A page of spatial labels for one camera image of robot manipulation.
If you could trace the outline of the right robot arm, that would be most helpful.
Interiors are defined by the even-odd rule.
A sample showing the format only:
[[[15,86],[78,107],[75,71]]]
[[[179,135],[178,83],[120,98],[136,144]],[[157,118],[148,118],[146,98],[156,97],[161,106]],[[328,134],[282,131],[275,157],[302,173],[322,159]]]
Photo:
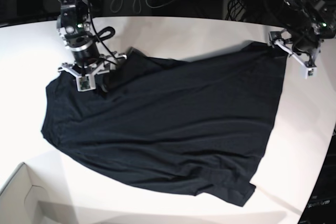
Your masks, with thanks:
[[[74,57],[73,63],[62,63],[58,72],[72,75],[79,92],[96,88],[108,92],[108,74],[116,70],[127,56],[110,50],[106,55],[101,54],[97,44],[103,45],[105,40],[112,38],[115,29],[110,26],[101,31],[95,29],[89,0],[58,1],[57,31]]]

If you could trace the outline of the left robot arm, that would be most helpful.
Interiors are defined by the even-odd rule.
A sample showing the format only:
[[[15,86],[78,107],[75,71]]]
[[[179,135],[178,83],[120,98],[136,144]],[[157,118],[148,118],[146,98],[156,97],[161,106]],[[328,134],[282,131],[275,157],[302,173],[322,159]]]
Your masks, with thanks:
[[[326,39],[335,39],[335,0],[283,0],[288,11],[288,23],[281,31],[268,34],[268,44],[282,49],[301,66],[302,75],[308,79],[317,74],[316,59],[321,44]],[[268,0],[264,0],[266,11],[275,19]]]

